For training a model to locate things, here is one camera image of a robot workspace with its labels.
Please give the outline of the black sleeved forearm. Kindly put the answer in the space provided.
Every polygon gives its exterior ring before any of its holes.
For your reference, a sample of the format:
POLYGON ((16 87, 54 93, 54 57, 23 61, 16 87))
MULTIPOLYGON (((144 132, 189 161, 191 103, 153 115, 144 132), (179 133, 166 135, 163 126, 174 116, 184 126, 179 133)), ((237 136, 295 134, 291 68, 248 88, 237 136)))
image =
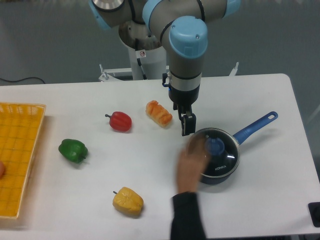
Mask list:
POLYGON ((172 198, 174 216, 171 224, 171 240, 206 240, 201 221, 197 194, 183 192, 172 198))

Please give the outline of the person's hand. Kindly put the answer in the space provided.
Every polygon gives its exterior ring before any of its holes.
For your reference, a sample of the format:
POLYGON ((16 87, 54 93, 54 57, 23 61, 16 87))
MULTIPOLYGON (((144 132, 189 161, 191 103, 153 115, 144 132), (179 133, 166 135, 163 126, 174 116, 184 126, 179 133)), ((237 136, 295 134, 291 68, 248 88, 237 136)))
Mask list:
POLYGON ((208 166, 208 152, 205 148, 205 140, 200 138, 189 152, 186 147, 181 149, 176 164, 176 193, 195 193, 198 189, 202 173, 208 166))

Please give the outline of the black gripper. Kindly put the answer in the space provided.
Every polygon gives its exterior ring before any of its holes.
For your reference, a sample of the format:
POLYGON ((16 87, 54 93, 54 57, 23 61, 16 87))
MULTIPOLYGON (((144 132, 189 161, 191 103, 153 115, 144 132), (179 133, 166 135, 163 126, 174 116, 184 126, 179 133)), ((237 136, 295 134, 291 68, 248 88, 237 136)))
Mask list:
POLYGON ((192 104, 198 99, 200 87, 193 90, 182 91, 173 86, 168 88, 168 96, 173 102, 173 110, 178 112, 181 123, 182 136, 196 132, 196 115, 192 112, 192 104))

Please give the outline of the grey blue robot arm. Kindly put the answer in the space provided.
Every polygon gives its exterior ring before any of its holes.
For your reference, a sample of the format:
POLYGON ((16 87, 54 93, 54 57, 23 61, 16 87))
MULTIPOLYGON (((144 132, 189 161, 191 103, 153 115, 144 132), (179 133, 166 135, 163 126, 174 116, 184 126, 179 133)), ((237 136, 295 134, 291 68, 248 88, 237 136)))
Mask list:
POLYGON ((178 112, 182 135, 196 130, 192 104, 200 90, 208 47, 207 23, 240 8, 239 0, 91 0, 89 6, 104 28, 119 28, 122 42, 137 52, 164 48, 169 64, 162 84, 178 112))

